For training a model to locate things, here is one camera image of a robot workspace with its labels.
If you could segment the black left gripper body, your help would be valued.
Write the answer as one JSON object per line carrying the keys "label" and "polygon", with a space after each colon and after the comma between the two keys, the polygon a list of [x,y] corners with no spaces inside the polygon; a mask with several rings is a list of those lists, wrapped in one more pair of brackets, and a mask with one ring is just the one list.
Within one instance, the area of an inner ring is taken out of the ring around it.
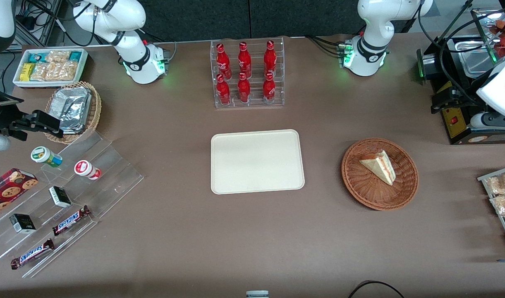
{"label": "black left gripper body", "polygon": [[441,110],[466,107],[469,99],[455,86],[443,87],[431,97],[431,113],[436,114]]}

